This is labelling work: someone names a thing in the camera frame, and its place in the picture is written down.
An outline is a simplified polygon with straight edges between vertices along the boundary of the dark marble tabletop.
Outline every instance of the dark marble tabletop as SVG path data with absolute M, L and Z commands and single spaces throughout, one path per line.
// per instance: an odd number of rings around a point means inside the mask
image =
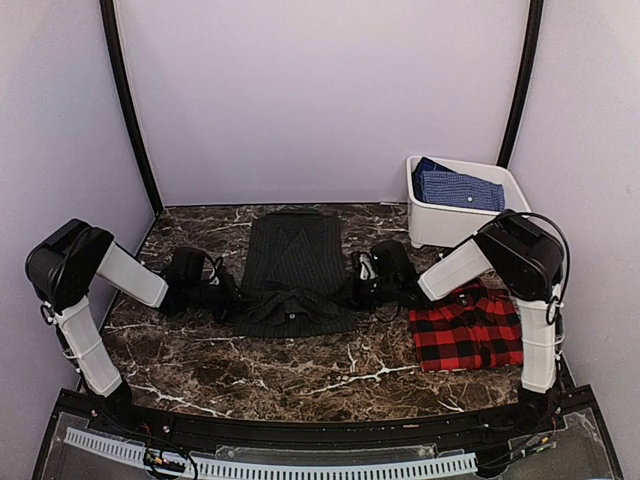
M 168 208 L 140 253 L 152 270 L 173 249 L 190 245 L 222 255 L 238 283 L 253 219 L 282 207 Z M 436 248 L 411 248 L 404 205 L 316 205 L 337 212 L 343 251 L 402 241 L 419 271 L 438 258 Z M 485 282 L 498 280 L 490 275 Z M 166 318 L 120 295 L 103 337 L 139 405 L 175 412 L 247 420 L 363 421 L 415 418 L 488 408 L 516 401 L 520 369 L 503 367 L 423 373 L 408 314 L 390 323 L 395 306 L 377 317 L 358 314 L 355 331 L 322 337 L 234 337 L 206 311 Z

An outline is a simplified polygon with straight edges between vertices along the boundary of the black pole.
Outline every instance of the black pole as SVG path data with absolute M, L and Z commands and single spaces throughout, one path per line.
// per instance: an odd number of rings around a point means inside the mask
M 133 147 L 133 153 L 136 157 L 136 163 L 142 176 L 144 188 L 151 202 L 151 206 L 156 215 L 159 215 L 164 206 L 158 192 L 158 186 L 153 178 L 151 164 L 147 151 L 144 148 L 142 134 L 140 133 L 140 125 L 138 117 L 133 106 L 131 90 L 129 89 L 129 81 L 127 80 L 127 71 L 124 66 L 124 58 L 122 56 L 122 45 L 120 44 L 120 36 L 118 35 L 118 24 L 116 22 L 116 12 L 113 0 L 100 0 L 100 8 L 102 9 L 102 23 L 104 25 L 104 34 L 107 39 L 107 48 L 109 49 L 109 58 L 111 59 L 111 69 L 113 70 L 113 79 L 118 90 L 120 98 L 120 107 L 122 115 L 129 132 L 129 140 Z
M 507 168 L 509 166 L 509 160 L 511 159 L 516 137 L 518 136 L 518 128 L 520 128 L 520 120 L 522 120 L 522 112 L 527 99 L 531 72 L 533 71 L 533 60 L 536 56 L 543 3 L 544 0 L 531 0 L 529 4 L 529 19 L 527 20 L 527 31 L 524 35 L 524 46 L 522 47 L 518 80 L 516 81 L 516 88 L 513 93 L 507 128 L 505 129 L 504 138 L 502 139 L 502 147 L 498 155 L 497 165 L 499 167 Z

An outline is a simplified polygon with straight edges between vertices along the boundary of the white plastic bin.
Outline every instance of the white plastic bin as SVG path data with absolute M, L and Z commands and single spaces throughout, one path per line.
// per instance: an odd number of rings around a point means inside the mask
M 409 237 L 411 237 L 411 245 L 416 248 L 422 245 L 455 247 L 495 217 L 498 212 L 419 202 L 413 192 L 411 174 L 422 157 L 423 155 L 412 155 L 407 158 Z M 454 172 L 473 175 L 483 180 L 501 184 L 504 188 L 505 208 L 510 208 L 516 212 L 531 211 L 515 178 L 505 168 L 429 156 L 428 158 L 450 168 Z

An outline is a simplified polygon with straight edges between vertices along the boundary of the clothing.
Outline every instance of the clothing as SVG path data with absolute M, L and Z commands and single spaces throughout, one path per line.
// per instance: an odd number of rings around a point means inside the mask
M 412 182 L 421 202 L 494 212 L 505 209 L 502 185 L 454 172 L 428 158 L 420 161 Z
M 475 370 L 521 365 L 520 317 L 503 289 L 475 280 L 427 310 L 409 312 L 422 370 Z
M 333 301 L 347 280 L 335 215 L 285 211 L 253 222 L 241 291 L 252 305 L 234 333 L 302 337 L 355 328 L 351 312 Z

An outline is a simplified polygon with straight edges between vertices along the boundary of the red plaid shirt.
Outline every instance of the red plaid shirt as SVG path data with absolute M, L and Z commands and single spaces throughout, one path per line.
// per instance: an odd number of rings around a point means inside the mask
M 522 364 L 520 317 L 509 293 L 480 280 L 409 312 L 409 326 L 425 372 Z

